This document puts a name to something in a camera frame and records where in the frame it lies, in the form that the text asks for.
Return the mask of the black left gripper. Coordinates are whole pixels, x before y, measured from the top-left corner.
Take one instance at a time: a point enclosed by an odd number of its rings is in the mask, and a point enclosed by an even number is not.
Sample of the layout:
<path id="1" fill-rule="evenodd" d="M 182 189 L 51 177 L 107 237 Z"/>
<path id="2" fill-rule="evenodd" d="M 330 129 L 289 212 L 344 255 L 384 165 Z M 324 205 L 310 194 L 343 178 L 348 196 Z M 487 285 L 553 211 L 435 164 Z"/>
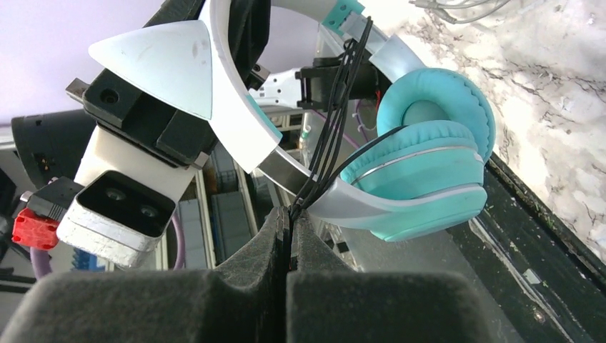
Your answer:
<path id="1" fill-rule="evenodd" d="M 246 87 L 269 40 L 270 1 L 232 1 L 229 48 Z M 218 143 L 210 125 L 152 97 L 104 69 L 83 95 L 84 110 L 97 124 L 169 166 L 186 166 Z"/>

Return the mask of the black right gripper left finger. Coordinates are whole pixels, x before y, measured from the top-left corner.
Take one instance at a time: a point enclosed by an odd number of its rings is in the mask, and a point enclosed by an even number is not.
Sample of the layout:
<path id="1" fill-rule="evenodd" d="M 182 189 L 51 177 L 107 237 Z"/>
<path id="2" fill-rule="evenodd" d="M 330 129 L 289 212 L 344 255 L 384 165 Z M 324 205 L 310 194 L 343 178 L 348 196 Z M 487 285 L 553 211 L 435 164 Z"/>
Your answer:
<path id="1" fill-rule="evenodd" d="M 289 216 L 214 269 L 70 272 L 38 281 L 3 342 L 282 342 Z"/>

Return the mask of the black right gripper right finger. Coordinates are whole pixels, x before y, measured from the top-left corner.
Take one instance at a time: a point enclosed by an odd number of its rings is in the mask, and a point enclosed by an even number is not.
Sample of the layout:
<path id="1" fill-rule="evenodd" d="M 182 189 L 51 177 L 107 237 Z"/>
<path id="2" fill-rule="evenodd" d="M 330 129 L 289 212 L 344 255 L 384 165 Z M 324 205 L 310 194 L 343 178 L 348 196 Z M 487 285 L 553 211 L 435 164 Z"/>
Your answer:
<path id="1" fill-rule="evenodd" d="M 292 223 L 297 268 L 287 275 L 287 342 L 491 342 L 478 296 L 451 273 L 355 272 Z"/>

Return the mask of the black wired earbuds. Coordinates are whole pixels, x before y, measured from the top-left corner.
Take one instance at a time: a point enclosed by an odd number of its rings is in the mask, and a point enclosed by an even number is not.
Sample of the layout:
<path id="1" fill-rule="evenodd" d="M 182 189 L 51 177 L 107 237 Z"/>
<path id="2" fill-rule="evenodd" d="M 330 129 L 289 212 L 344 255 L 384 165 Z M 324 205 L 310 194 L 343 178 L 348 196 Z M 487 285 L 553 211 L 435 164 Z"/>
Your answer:
<path id="1" fill-rule="evenodd" d="M 362 33 L 351 34 L 351 39 L 345 46 L 343 60 L 337 69 L 336 79 L 333 81 L 329 93 L 327 118 L 312 156 L 311 176 L 305 179 L 304 185 L 296 193 L 294 202 L 289 208 L 291 223 L 294 223 L 313 202 L 328 192 L 339 174 L 354 160 L 369 151 L 376 151 L 378 148 L 386 146 L 394 136 L 399 136 L 399 133 L 406 128 L 405 125 L 396 126 L 356 151 L 338 168 L 334 167 L 343 140 L 349 95 L 353 89 L 354 78 L 364 59 L 372 27 L 372 20 L 369 17 L 363 17 Z"/>

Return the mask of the teal cat-ear headphones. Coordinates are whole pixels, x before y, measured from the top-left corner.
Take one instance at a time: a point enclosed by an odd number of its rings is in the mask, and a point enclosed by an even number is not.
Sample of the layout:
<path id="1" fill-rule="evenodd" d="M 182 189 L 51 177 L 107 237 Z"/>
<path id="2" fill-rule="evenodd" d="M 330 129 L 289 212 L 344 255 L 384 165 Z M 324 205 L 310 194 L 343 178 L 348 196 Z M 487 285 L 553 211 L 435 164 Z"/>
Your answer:
<path id="1" fill-rule="evenodd" d="M 152 97 L 207 121 L 247 171 L 259 169 L 303 212 L 387 242 L 437 232 L 477 216 L 487 201 L 484 168 L 495 118 L 467 77 L 429 68 L 398 36 L 385 35 L 357 1 L 279 1 L 351 39 L 332 83 L 309 166 L 279 147 L 280 134 L 244 84 L 235 1 L 205 1 L 195 20 L 144 27 L 96 42 L 89 55 Z M 336 163 L 349 94 L 363 56 L 389 81 L 377 137 Z"/>

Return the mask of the white grey over-ear headphones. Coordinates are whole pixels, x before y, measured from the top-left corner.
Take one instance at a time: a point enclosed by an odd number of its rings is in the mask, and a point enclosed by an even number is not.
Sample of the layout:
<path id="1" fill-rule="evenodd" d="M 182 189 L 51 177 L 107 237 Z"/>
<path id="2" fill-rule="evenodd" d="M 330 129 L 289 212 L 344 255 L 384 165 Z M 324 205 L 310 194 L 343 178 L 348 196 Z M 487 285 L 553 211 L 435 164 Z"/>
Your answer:
<path id="1" fill-rule="evenodd" d="M 498 12 L 510 3 L 506 1 L 408 1 L 409 4 L 419 9 L 424 9 L 429 14 L 448 24 L 471 24 Z"/>

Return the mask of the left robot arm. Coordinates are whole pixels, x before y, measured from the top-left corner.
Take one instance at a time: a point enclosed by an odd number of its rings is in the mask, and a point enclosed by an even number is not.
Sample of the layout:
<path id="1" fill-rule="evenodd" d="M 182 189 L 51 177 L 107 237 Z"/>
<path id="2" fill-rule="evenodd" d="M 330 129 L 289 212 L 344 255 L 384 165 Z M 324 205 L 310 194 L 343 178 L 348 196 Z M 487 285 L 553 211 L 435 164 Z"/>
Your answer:
<path id="1" fill-rule="evenodd" d="M 143 26 L 194 19 L 207 1 L 164 1 Z M 230 48 L 236 49 L 236 67 L 252 78 L 269 38 L 270 1 L 232 1 L 229 7 Z M 11 120 L 16 155 L 39 189 L 52 177 L 73 179 L 94 127 L 135 146 L 164 165 L 185 167 L 194 157 L 209 154 L 219 142 L 210 126 L 127 84 L 104 69 L 83 90 L 84 109 L 56 114 L 20 116 Z"/>

